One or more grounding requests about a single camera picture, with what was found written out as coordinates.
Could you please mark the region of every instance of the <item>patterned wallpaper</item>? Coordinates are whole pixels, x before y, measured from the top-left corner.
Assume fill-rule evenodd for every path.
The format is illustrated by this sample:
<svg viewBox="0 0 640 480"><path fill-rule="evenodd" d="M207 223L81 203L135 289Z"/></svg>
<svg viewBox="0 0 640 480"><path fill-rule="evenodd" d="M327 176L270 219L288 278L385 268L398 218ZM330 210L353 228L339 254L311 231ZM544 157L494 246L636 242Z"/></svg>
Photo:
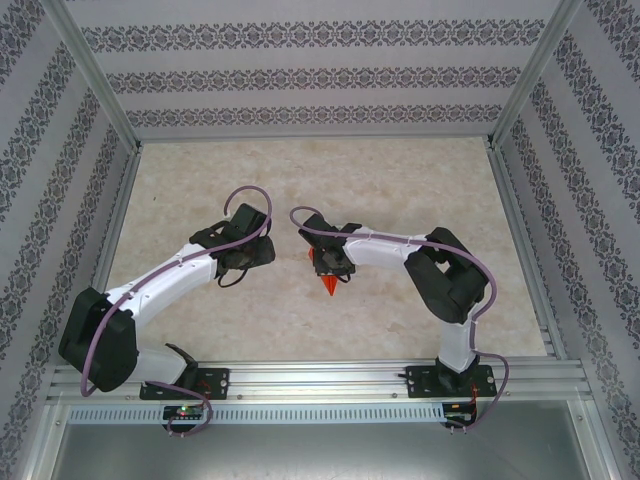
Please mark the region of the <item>patterned wallpaper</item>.
<svg viewBox="0 0 640 480"><path fill-rule="evenodd" d="M0 6L0 479L18 468L130 153L37 0Z"/></svg>
<svg viewBox="0 0 640 480"><path fill-rule="evenodd" d="M556 4L67 2L143 140L487 134Z"/></svg>
<svg viewBox="0 0 640 480"><path fill-rule="evenodd" d="M639 22L631 2L585 2L502 146L624 478L640 478Z"/></svg>

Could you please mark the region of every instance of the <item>aluminum frame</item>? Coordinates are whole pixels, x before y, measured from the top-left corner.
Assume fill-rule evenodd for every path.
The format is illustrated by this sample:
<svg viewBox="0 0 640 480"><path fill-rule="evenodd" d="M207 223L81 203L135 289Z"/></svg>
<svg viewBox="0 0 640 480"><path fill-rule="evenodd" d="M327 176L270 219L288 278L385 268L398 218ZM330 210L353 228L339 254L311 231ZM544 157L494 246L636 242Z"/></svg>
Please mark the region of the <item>aluminum frame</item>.
<svg viewBox="0 0 640 480"><path fill-rule="evenodd" d="M492 135L494 145L502 144L509 134L511 125L518 117L529 93L533 90L538 77L553 55L553 50L560 43L560 39L581 4L582 0L560 0L558 3L531 57L529 57L529 61L522 69L522 74L516 82L513 92L509 95L507 103L500 112Z"/></svg>
<svg viewBox="0 0 640 480"><path fill-rule="evenodd" d="M496 181L496 187L498 188L498 194L500 195L500 201L502 202L502 208L507 217L507 224L511 230L516 253L518 254L520 266L524 274L524 279L529 289L529 296L531 297L536 318L538 319L540 327L546 329L545 333L549 335L553 354L557 358L565 360L568 358L568 355L562 342L558 323L556 322L551 304L549 303L549 297L547 296L542 276L536 264L536 257L529 241L522 213L518 208L515 192L511 182L509 182L504 158L502 158L500 149L494 148L489 139L485 141L485 147L489 164L493 171L493 177Z"/></svg>
<svg viewBox="0 0 640 480"><path fill-rule="evenodd" d="M501 382L501 364L494 368L495 381ZM409 399L404 379L398 377L407 365L433 364L431 360L367 362L215 362L205 367L230 369L228 400L216 405L271 406L286 405L375 405L398 407L430 403ZM511 380L503 397L507 402L567 402L576 436L592 479L620 478L613 453L606 442L604 429L591 394L586 373L579 360L553 357L511 358ZM62 437L74 406L175 405L175 401L142 401L139 384L127 383L109 393L97 392L90 398L79 393L80 374L70 366L56 368L47 395L45 411L27 459L23 479L48 480L60 452ZM468 399L451 398L446 401Z"/></svg>
<svg viewBox="0 0 640 480"><path fill-rule="evenodd" d="M139 146L140 139L131 122L129 122L124 108L120 105L87 40L73 20L71 13L69 13L65 1L42 0L41 4L122 141L129 149Z"/></svg>
<svg viewBox="0 0 640 480"><path fill-rule="evenodd" d="M122 227L124 225L124 217L127 213L131 193L133 192L133 184L135 183L136 175L138 173L141 157L142 146L139 146L136 147L135 152L132 154L131 161L129 162L129 165L127 165L124 185L116 199L115 214L111 220L111 224L109 225L109 232L107 233L105 245L102 249L102 255L98 261L96 274L93 277L93 283L91 285L99 292L103 292L107 289L107 282L109 281L109 274L111 273L113 259L116 255L118 239L120 238L120 233L122 232Z"/></svg>

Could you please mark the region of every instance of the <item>enclosure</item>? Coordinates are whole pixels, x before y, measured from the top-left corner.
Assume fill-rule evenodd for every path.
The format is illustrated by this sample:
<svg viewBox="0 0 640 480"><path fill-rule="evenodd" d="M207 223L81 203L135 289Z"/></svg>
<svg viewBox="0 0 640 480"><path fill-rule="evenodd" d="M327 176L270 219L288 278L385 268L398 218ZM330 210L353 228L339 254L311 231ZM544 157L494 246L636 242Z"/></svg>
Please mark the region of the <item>enclosure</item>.
<svg viewBox="0 0 640 480"><path fill-rule="evenodd" d="M638 0L0 9L0 478L640 477ZM275 262L142 334L228 369L213 425L168 438L175 401L136 382L83 397L57 352L77 295L170 258L245 184L272 197ZM297 205L446 227L486 263L478 345L511 375L484 426L410 398L442 326L406 273L330 296Z"/></svg>

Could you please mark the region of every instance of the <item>black mounting plate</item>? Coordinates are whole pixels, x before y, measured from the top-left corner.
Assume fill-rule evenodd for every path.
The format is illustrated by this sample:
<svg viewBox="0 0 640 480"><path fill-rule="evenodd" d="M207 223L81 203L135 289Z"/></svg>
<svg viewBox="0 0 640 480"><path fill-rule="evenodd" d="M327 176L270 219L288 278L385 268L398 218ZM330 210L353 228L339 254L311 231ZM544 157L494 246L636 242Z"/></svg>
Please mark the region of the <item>black mounting plate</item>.
<svg viewBox="0 0 640 480"><path fill-rule="evenodd" d="M497 394L493 369L489 365L475 367L469 381L457 392L449 392L438 380L435 365L410 365L405 368L409 398L472 397L472 385L478 389L477 397L495 397Z"/></svg>
<svg viewBox="0 0 640 480"><path fill-rule="evenodd" d="M196 385L193 391L209 400L226 400L229 390L228 368L198 368ZM142 384L140 400L193 400L194 397L184 393Z"/></svg>

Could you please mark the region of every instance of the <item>black wire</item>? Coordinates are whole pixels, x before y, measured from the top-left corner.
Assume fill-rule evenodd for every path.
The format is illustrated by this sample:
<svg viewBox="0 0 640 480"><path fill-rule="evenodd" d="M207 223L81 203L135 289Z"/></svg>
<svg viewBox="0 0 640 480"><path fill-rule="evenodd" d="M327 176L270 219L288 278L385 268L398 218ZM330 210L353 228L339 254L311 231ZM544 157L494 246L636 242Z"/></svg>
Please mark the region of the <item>black wire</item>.
<svg viewBox="0 0 640 480"><path fill-rule="evenodd" d="M222 285L222 279L224 278L224 275L222 275L221 277L218 277L218 286L220 288L229 288L229 287L233 287L234 285L239 284L244 277L247 275L247 272L249 271L249 269L243 270L242 271L242 275L240 275L236 280L234 280L233 282L227 284L227 285Z"/></svg>

